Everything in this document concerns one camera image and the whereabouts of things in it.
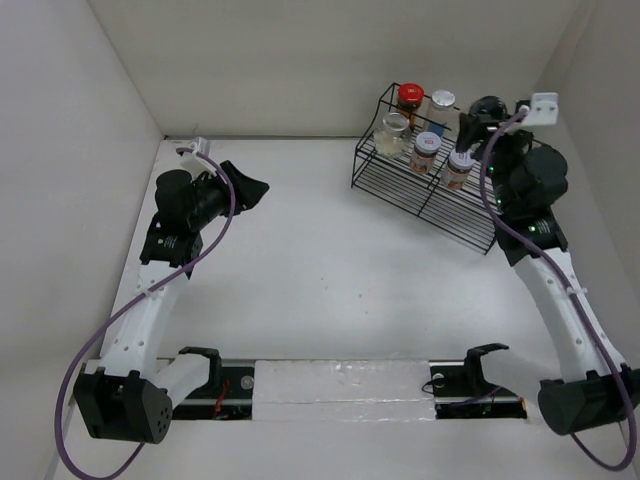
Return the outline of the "black knob grinder jar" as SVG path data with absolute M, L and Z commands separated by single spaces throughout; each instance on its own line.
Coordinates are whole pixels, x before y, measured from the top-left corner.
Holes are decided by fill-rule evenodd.
M 483 123 L 500 123 L 509 117 L 505 103 L 497 96 L 487 95 L 471 104 L 468 115 Z

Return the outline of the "wide clear glass jar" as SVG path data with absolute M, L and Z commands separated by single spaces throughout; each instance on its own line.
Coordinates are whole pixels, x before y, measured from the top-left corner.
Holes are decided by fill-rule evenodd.
M 409 119 L 402 113 L 388 112 L 374 131 L 374 146 L 380 155 L 397 158 L 407 148 L 409 137 Z

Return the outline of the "white lid dark spice jar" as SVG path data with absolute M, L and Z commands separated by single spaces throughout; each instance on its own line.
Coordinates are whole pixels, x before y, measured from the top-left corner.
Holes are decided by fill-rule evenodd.
M 470 172 L 474 168 L 475 160 L 469 151 L 456 152 L 452 150 L 441 174 L 441 184 L 449 190 L 460 190 Z

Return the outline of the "silver lid blue label shaker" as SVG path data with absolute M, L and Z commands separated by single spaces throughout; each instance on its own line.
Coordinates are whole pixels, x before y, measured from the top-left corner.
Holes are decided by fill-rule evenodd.
M 446 89 L 434 91 L 427 107 L 427 119 L 423 130 L 440 137 L 450 132 L 455 127 L 455 102 L 453 92 Z

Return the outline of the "red lid chili jar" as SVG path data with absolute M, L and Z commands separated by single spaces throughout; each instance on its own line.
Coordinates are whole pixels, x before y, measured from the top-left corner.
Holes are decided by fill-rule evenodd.
M 417 114 L 424 100 L 424 89 L 416 83 L 403 83 L 396 95 L 396 111 L 409 120 L 409 128 L 415 130 Z

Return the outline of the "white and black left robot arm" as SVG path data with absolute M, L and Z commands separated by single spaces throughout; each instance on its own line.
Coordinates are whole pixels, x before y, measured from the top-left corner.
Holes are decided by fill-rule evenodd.
M 202 230 L 220 216 L 252 209 L 269 190 L 229 161 L 220 167 L 198 176 L 174 169 L 156 180 L 157 211 L 140 255 L 141 299 L 124 314 L 95 372 L 80 374 L 73 389 L 93 438 L 158 444 L 183 400 L 195 391 L 212 396 L 223 386 L 221 358 L 212 348 L 184 347 L 166 367 L 157 365 L 164 331 L 203 248 Z

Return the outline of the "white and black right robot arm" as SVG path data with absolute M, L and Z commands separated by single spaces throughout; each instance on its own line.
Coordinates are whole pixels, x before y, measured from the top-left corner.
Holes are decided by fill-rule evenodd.
M 568 243 L 552 212 L 568 190 L 568 165 L 556 149 L 532 144 L 527 110 L 462 113 L 456 147 L 479 147 L 480 186 L 495 199 L 485 207 L 509 265 L 528 288 L 555 347 L 560 376 L 533 379 L 546 424 L 558 435 L 623 420 L 639 404 L 639 372 L 602 331 L 575 277 Z

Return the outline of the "white lid orange spice jar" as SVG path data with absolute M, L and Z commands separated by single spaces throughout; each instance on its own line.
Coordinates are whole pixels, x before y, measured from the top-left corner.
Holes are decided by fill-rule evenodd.
M 421 132 L 416 136 L 410 157 L 410 168 L 419 174 L 427 174 L 441 147 L 441 138 L 433 132 Z

